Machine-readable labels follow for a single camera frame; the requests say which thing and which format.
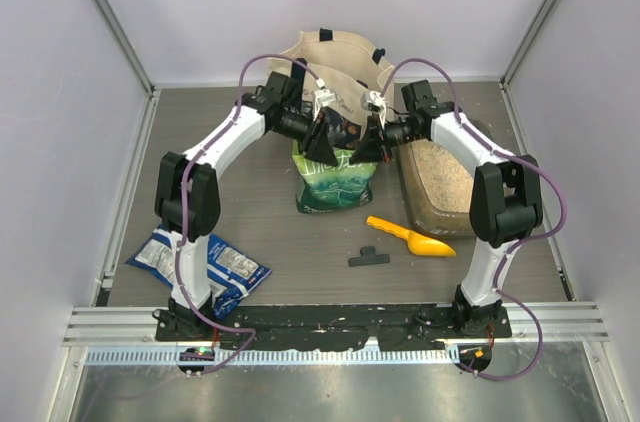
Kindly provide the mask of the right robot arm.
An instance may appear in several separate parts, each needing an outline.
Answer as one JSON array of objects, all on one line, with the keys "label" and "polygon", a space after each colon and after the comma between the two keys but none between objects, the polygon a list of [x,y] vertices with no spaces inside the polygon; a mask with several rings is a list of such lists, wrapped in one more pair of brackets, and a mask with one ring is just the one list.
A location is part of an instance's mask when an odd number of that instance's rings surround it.
[{"label": "right robot arm", "polygon": [[438,102],[428,81],[402,90],[407,114],[386,119],[383,95],[368,90],[366,130],[350,161],[381,162],[391,151],[429,140],[452,155],[473,178],[469,220],[476,236],[467,275],[457,286],[451,322],[462,336],[480,334],[499,317],[502,284],[524,239],[543,219],[540,176],[531,156],[517,158],[479,132],[455,101]]}]

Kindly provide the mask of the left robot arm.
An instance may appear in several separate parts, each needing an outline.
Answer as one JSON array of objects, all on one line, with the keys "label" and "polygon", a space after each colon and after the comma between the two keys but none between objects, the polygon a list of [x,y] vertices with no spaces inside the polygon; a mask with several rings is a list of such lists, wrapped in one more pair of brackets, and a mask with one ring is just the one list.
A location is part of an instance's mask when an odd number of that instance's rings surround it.
[{"label": "left robot arm", "polygon": [[273,72],[253,93],[240,92],[229,116],[205,139],[183,153],[166,153],[160,162],[155,212],[174,237],[173,284],[168,306],[158,309],[159,341],[200,341],[213,330],[214,296],[207,274],[208,238],[221,215],[219,180],[229,165],[268,132],[298,142],[312,160],[335,165],[324,109],[336,93],[315,79],[312,111],[294,108],[303,84]]}]

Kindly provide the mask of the yellow plastic scoop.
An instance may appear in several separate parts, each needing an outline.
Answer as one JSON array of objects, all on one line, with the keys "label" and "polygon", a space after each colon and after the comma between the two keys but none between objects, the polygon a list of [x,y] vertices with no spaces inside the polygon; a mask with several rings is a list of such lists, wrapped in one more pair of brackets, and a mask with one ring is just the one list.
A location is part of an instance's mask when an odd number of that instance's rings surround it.
[{"label": "yellow plastic scoop", "polygon": [[456,255],[456,251],[448,244],[385,219],[369,216],[366,224],[404,240],[408,250],[416,256],[454,257]]}]

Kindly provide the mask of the black bag clip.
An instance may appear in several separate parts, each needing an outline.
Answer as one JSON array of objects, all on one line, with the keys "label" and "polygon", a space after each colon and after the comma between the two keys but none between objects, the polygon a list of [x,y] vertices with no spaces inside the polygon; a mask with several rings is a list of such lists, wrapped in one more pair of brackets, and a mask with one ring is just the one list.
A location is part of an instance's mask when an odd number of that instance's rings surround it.
[{"label": "black bag clip", "polygon": [[388,254],[378,253],[374,246],[365,246],[360,249],[360,255],[348,259],[349,267],[367,267],[390,263]]}]

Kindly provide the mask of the green cat litter bag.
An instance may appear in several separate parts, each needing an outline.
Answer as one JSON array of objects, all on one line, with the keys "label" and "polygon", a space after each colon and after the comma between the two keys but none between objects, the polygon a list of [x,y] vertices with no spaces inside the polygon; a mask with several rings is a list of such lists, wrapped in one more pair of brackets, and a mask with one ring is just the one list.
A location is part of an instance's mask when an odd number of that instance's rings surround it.
[{"label": "green cat litter bag", "polygon": [[299,173],[295,195],[297,210],[302,214],[348,210],[373,200],[370,181],[377,163],[351,164],[353,151],[335,149],[336,167],[311,161],[293,144],[292,160]]}]

